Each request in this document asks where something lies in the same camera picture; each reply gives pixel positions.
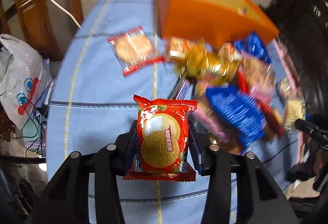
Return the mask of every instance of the red snack package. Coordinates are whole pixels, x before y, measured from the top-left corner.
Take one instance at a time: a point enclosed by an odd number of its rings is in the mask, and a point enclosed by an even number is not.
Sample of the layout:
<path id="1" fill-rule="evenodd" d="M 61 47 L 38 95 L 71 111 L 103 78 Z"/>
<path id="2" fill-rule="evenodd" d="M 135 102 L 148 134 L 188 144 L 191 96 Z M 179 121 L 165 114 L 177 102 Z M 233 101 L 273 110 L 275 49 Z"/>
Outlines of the red snack package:
<path id="1" fill-rule="evenodd" d="M 187 163 L 188 121 L 197 100 L 167 100 L 134 95 L 139 104 L 137 153 L 124 179 L 195 181 Z"/>
<path id="2" fill-rule="evenodd" d="M 164 62 L 164 57 L 159 56 L 157 49 L 154 49 L 141 26 L 110 37 L 108 42 L 112 45 L 117 59 L 124 67 L 124 76 L 145 65 Z"/>

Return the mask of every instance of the white plastic bag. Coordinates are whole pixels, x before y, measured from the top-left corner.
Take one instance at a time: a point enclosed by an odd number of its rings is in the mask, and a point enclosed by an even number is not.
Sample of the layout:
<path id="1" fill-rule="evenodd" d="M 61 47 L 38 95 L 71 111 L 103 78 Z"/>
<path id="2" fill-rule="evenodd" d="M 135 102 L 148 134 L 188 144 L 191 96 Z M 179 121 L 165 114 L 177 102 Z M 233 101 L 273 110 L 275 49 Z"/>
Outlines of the white plastic bag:
<path id="1" fill-rule="evenodd" d="M 0 101 L 8 117 L 22 129 L 34 105 L 51 82 L 40 54 L 27 43 L 0 35 Z"/>

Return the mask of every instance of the brown wooden furniture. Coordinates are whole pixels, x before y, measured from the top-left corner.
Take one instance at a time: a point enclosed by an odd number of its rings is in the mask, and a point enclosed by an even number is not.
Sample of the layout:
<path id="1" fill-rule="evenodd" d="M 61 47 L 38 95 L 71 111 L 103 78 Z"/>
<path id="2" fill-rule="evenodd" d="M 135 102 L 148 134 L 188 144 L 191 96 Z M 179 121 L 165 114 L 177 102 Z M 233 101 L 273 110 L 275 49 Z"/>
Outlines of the brown wooden furniture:
<path id="1" fill-rule="evenodd" d="M 71 0 L 73 16 L 81 24 L 83 21 L 81 0 Z M 25 41 L 36 49 L 43 58 L 61 61 L 59 50 L 50 18 L 46 0 L 15 0 L 17 14 Z M 0 5 L 0 31 L 10 34 L 10 28 Z"/>

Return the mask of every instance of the gold wrapper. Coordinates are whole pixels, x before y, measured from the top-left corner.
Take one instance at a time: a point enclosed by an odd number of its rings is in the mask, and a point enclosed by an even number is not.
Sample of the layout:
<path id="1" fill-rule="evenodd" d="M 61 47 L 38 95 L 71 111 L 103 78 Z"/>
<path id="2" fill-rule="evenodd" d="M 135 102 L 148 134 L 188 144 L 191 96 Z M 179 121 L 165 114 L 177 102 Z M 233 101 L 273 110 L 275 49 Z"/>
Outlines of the gold wrapper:
<path id="1" fill-rule="evenodd" d="M 239 65 L 239 61 L 227 62 L 215 54 L 208 53 L 202 44 L 197 44 L 186 54 L 188 76 L 213 85 L 222 85 L 232 80 Z"/>

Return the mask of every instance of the snack pile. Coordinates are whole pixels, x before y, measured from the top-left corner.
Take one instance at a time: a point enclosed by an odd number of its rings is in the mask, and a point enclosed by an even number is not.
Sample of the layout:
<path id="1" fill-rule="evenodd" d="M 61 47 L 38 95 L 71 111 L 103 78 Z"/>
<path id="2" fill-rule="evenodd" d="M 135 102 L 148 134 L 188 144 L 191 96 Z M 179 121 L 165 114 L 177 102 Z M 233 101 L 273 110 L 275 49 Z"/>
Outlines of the snack pile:
<path id="1" fill-rule="evenodd" d="M 276 78 L 260 37 L 208 46 L 172 37 L 161 56 L 142 27 L 108 39 L 125 76 L 148 64 L 177 65 L 179 79 L 168 99 L 150 101 L 135 95 L 139 105 L 137 154 L 125 179 L 194 181 L 187 163 L 188 121 L 200 122 L 212 143 L 234 154 L 244 153 L 260 139 L 281 139 L 296 132 L 296 119 L 305 118 L 304 98 L 287 79 L 277 84 L 284 116 L 271 106 Z M 195 100 L 183 100 L 194 83 Z"/>

